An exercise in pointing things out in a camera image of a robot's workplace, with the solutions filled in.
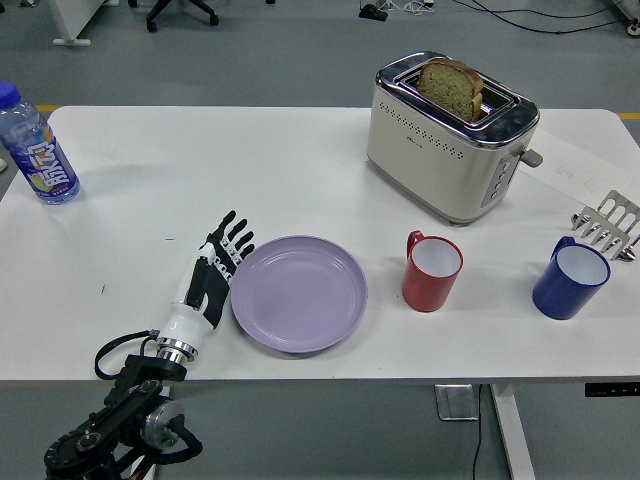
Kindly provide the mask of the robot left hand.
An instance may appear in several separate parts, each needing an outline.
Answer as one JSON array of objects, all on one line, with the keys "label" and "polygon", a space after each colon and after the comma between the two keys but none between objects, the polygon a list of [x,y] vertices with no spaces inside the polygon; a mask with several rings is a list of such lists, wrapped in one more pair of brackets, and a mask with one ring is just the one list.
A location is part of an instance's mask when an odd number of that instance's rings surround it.
[{"label": "robot left hand", "polygon": [[171,302],[171,315],[160,330],[157,356],[176,363],[193,360],[205,337],[215,330],[233,276],[241,262],[254,250],[254,233],[247,221],[230,211],[192,257],[177,295]]}]

